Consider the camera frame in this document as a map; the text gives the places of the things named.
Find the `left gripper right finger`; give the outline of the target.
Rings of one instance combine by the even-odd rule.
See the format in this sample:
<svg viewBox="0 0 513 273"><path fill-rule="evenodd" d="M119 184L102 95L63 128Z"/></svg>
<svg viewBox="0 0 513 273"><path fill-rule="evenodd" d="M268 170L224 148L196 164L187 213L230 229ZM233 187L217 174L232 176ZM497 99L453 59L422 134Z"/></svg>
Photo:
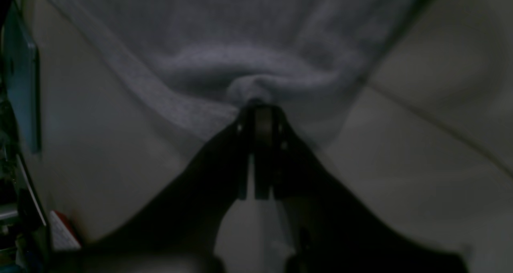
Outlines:
<svg viewBox="0 0 513 273"><path fill-rule="evenodd" d="M332 176L282 109L254 108L255 197L283 207L296 252L286 273L466 273L456 253L394 231Z"/></svg>

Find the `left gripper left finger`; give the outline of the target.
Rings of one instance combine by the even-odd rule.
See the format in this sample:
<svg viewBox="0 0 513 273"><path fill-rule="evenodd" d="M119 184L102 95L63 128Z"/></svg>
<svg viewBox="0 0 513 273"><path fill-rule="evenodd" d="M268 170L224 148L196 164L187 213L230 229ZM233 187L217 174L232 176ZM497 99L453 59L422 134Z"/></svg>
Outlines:
<svg viewBox="0 0 513 273"><path fill-rule="evenodd" d="M246 196L254 125L246 107L185 170L106 238L85 249L84 273L223 273L213 249L220 222Z"/></svg>

